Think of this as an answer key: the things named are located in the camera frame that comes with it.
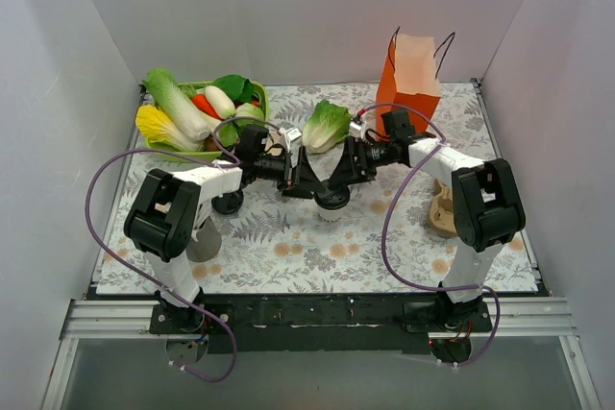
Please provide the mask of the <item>black plastic cup lid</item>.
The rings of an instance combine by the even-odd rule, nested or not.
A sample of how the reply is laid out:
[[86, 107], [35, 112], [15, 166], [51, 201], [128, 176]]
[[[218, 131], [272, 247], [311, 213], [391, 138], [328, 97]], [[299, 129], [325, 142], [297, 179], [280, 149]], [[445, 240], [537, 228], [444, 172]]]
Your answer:
[[325, 192], [315, 193], [314, 201], [319, 207], [337, 211], [344, 208], [350, 201], [351, 191], [348, 186], [340, 185], [335, 189], [327, 189]]

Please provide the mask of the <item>white paper coffee cup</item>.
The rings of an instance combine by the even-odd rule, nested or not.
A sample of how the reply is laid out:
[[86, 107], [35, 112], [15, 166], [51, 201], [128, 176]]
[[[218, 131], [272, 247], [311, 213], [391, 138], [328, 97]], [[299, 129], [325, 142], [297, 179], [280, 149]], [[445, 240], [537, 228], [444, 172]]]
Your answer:
[[328, 222], [335, 222], [344, 215], [344, 208], [330, 209], [318, 206], [319, 216]]

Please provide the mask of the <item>orange paper bag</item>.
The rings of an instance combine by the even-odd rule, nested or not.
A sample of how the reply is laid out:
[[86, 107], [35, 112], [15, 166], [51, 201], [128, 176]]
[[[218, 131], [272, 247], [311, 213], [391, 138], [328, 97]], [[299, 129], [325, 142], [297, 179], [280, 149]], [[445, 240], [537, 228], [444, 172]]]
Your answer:
[[381, 116], [396, 109], [387, 103], [415, 109], [431, 120], [441, 99], [435, 52], [431, 36], [393, 33], [376, 93], [378, 133], [384, 134]]

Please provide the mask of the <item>brown cardboard cup carrier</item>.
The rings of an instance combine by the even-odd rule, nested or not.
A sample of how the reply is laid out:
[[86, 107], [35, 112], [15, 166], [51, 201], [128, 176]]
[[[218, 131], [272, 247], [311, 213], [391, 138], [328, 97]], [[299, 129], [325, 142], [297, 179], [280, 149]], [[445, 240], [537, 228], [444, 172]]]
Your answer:
[[430, 201], [427, 222], [439, 234], [457, 237], [453, 191], [439, 180], [434, 181], [434, 195]]

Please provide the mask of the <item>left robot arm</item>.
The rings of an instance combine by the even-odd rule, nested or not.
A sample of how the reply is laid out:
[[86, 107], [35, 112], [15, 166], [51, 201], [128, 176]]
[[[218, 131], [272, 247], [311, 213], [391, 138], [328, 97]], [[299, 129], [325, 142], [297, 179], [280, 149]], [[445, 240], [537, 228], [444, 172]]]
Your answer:
[[297, 129], [280, 132], [281, 153], [266, 151], [269, 131], [250, 124], [234, 151], [237, 160], [217, 160], [178, 173], [153, 169], [141, 185], [124, 224], [124, 233], [145, 254], [160, 283], [164, 316], [182, 332], [197, 331], [205, 320], [195, 303], [202, 293], [191, 262], [217, 254], [221, 236], [210, 218], [213, 200], [231, 196], [255, 180], [274, 181], [279, 190], [310, 199], [326, 190], [307, 159]]

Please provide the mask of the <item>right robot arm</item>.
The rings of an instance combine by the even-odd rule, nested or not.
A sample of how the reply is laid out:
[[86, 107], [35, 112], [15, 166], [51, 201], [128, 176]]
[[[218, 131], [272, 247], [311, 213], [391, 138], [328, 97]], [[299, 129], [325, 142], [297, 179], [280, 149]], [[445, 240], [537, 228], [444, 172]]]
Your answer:
[[381, 115], [385, 135], [372, 139], [360, 114], [350, 122], [342, 156], [329, 187], [371, 181], [378, 168], [403, 164], [412, 175], [426, 173], [453, 193], [453, 220], [459, 242], [451, 268], [431, 288], [432, 301], [405, 305], [402, 322], [411, 332], [453, 331], [486, 316], [483, 295], [493, 260], [526, 224], [510, 164], [482, 160], [451, 148], [436, 127], [418, 133], [411, 112], [401, 106]]

